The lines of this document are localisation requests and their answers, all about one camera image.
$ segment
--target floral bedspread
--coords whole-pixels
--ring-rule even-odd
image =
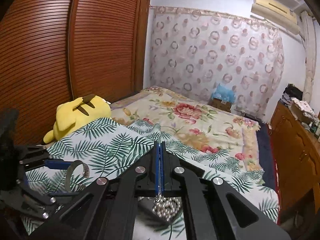
[[[171,90],[151,87],[111,105],[112,119],[131,125],[137,119],[160,123],[162,131],[204,153],[227,149],[247,171],[262,170],[256,131],[259,124],[203,105]]]
[[[163,131],[159,123],[151,124],[150,121],[138,119],[125,127],[111,119],[100,118],[62,138],[49,147],[48,152],[54,158],[87,163],[90,177],[82,177],[83,170],[79,166],[70,180],[71,190],[79,191],[101,176],[116,178],[147,153],[154,141],[165,141],[169,153],[203,169],[204,179],[210,180],[216,176],[223,178],[271,220],[277,221],[278,197],[275,191],[260,185],[262,170],[245,171],[243,161],[231,156],[229,149],[218,149],[212,153],[212,150],[203,152],[187,146]],[[41,194],[64,192],[65,175],[66,171],[49,170],[46,167],[27,172],[29,186]],[[29,234],[41,224],[26,217],[23,217],[23,223]],[[186,240],[183,214],[172,225],[163,227],[139,213],[132,239]]]

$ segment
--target wall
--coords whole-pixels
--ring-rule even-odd
[[[154,5],[155,1],[150,0],[150,5]],[[150,86],[150,47],[152,36],[152,23],[153,23],[154,10],[149,10],[147,40],[146,40],[146,53],[144,58],[144,75],[143,75],[143,88]]]
[[[208,9],[226,12],[243,17],[250,17],[253,0],[152,0],[154,6],[173,6]],[[300,36],[291,36],[281,33],[284,45],[285,65],[284,73],[279,88],[268,103],[265,121],[269,121],[288,83],[293,83],[303,90],[305,80],[305,50]]]

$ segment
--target bottle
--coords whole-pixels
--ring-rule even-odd
[[[317,118],[316,121],[315,121],[315,126],[318,127],[319,124],[320,124],[320,120],[319,120],[319,118]]]
[[[317,127],[317,130],[316,130],[316,132],[315,132],[315,137],[316,137],[317,139],[319,139],[319,137],[320,137],[320,125],[318,125],[318,127]]]
[[[310,132],[316,133],[317,128],[318,128],[318,126],[316,125],[316,122],[310,123],[309,127],[310,127]]]

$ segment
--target air conditioner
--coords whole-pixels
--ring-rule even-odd
[[[300,27],[297,25],[297,15],[275,0],[254,0],[251,12],[265,17],[295,35],[300,33]]]

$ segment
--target plush toy ear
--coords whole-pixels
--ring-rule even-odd
[[[44,136],[43,142],[45,144],[47,144],[47,143],[52,142],[53,140],[54,140],[54,133],[53,133],[53,130],[51,130],[51,131],[47,132],[47,134]]]
[[[82,98],[77,98],[72,102],[67,102],[57,107],[57,126],[60,131],[68,129],[76,122],[73,109],[82,104]]]

